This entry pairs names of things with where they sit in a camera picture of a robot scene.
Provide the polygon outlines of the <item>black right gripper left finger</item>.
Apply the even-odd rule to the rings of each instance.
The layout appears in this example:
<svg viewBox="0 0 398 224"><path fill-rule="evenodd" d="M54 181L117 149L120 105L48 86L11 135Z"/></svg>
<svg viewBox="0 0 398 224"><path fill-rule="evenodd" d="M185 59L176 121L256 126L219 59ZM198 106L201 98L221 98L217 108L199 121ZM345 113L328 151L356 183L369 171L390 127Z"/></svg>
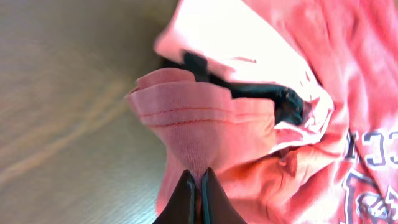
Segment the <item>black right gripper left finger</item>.
<svg viewBox="0 0 398 224"><path fill-rule="evenodd" d="M196 185L189 170L184 170L164 210L153 224L195 224Z"/></svg>

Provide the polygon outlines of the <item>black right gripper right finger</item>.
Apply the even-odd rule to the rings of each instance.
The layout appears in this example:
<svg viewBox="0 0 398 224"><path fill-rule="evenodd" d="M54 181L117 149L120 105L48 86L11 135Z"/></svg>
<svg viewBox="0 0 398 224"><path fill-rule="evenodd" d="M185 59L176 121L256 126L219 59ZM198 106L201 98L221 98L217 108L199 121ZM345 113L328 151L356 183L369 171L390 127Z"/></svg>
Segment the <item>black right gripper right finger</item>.
<svg viewBox="0 0 398 224"><path fill-rule="evenodd" d="M204 224L246 224L211 168L207 168L201 180L201 218Z"/></svg>

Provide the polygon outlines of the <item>pink and black jersey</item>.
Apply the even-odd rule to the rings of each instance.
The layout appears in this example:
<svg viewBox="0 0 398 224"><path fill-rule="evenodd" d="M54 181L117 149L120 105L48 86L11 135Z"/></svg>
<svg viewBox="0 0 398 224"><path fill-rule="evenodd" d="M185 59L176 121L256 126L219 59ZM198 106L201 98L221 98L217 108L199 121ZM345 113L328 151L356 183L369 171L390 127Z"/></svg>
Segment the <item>pink and black jersey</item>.
<svg viewBox="0 0 398 224"><path fill-rule="evenodd" d="M321 140L334 106L306 60L242 1L180 1L155 51L175 62L128 100L167 146L168 166L201 175Z"/></svg>

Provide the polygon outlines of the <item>red soccer t-shirt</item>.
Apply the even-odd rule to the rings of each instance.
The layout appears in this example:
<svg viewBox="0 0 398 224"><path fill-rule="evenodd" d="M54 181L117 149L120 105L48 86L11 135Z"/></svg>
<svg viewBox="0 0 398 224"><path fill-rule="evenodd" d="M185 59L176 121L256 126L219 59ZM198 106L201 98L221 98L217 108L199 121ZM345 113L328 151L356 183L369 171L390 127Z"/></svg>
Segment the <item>red soccer t-shirt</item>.
<svg viewBox="0 0 398 224"><path fill-rule="evenodd" d="M154 49L160 222L397 222L393 1L183 0Z"/></svg>

